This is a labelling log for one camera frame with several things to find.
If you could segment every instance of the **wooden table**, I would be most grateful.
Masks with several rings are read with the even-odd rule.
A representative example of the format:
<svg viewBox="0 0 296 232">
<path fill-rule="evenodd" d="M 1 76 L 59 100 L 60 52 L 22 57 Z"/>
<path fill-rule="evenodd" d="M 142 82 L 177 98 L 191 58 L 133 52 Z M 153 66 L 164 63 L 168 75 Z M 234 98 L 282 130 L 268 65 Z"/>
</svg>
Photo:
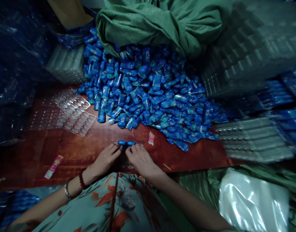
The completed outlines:
<svg viewBox="0 0 296 232">
<path fill-rule="evenodd" d="M 33 110 L 42 108 L 36 99 Z M 90 106 L 87 112 L 96 115 Z M 155 135 L 154 145 L 148 144 L 149 132 Z M 75 177 L 80 170 L 92 164 L 98 154 L 111 142 L 126 140 L 141 142 L 154 162 L 165 172 L 180 172 L 219 168 L 242 164 L 227 157 L 218 141 L 201 139 L 190 144 L 188 152 L 170 145 L 157 129 L 140 124 L 137 129 L 120 129 L 116 124 L 94 122 L 85 137 L 79 137 L 64 129 L 24 130 L 23 141 L 0 153 L 0 190 L 14 190 L 38 186 L 61 185 Z M 64 157 L 50 180 L 44 178 L 57 155 Z M 136 173 L 122 154 L 112 171 Z"/>
</svg>

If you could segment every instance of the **green cloth bag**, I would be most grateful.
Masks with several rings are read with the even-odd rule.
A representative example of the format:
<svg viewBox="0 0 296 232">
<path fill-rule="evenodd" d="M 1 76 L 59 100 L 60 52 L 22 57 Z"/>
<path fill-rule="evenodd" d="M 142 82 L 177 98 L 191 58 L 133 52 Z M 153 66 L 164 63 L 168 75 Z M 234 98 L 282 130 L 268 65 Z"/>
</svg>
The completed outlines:
<svg viewBox="0 0 296 232">
<path fill-rule="evenodd" d="M 289 231 L 296 232 L 296 173 L 278 164 L 241 165 L 233 168 L 245 175 L 284 186 L 290 191 Z M 219 187 L 226 170 L 220 168 L 185 173 L 181 176 L 180 185 L 219 211 Z"/>
<path fill-rule="evenodd" d="M 184 58 L 203 54 L 221 33 L 232 0 L 105 0 L 96 17 L 103 47 L 119 57 L 112 43 L 170 44 Z"/>
</svg>

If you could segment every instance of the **silver bangle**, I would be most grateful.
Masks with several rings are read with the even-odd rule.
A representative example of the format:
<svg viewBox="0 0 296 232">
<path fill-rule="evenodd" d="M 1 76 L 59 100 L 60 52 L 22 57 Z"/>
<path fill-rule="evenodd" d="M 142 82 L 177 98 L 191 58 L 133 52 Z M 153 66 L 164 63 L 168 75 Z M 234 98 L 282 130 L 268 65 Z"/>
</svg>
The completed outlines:
<svg viewBox="0 0 296 232">
<path fill-rule="evenodd" d="M 68 183 L 69 183 L 70 180 L 68 180 L 65 185 L 64 185 L 64 192 L 65 192 L 65 195 L 67 196 L 68 200 L 72 200 L 70 194 L 69 194 L 69 191 L 68 191 Z"/>
</svg>

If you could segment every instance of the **pile of blue tubes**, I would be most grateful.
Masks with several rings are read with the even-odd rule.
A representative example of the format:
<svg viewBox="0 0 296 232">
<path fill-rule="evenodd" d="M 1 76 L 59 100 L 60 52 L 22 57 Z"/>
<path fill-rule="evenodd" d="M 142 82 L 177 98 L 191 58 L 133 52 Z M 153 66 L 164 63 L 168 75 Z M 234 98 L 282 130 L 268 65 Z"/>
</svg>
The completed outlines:
<svg viewBox="0 0 296 232">
<path fill-rule="evenodd" d="M 106 115 L 121 129 L 141 123 L 163 133 L 170 144 L 188 151 L 187 143 L 201 138 L 218 140 L 208 131 L 212 122 L 227 122 L 219 105 L 208 101 L 192 64 L 170 46 L 132 44 L 115 49 L 120 58 L 103 49 L 96 28 L 85 37 L 84 71 L 88 81 L 76 90 L 86 93 L 98 111 L 99 123 Z"/>
</svg>

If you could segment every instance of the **bracelet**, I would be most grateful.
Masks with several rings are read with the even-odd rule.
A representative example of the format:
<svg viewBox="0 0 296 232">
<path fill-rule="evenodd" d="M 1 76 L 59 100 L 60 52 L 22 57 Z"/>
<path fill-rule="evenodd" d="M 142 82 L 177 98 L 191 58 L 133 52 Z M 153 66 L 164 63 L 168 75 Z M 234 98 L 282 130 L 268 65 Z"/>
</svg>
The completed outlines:
<svg viewBox="0 0 296 232">
<path fill-rule="evenodd" d="M 84 170 L 82 170 L 82 171 L 79 173 L 79 182 L 80 182 L 80 186 L 81 186 L 82 190 L 85 190 L 85 189 L 88 188 L 88 186 L 85 185 L 85 183 L 84 183 L 83 172 L 84 172 Z"/>
<path fill-rule="evenodd" d="M 69 194 L 69 191 L 68 191 L 68 183 L 69 183 L 70 180 L 68 180 L 65 185 L 64 185 L 64 192 L 65 192 L 65 195 L 67 196 L 68 200 L 72 200 L 70 194 Z"/>
</svg>

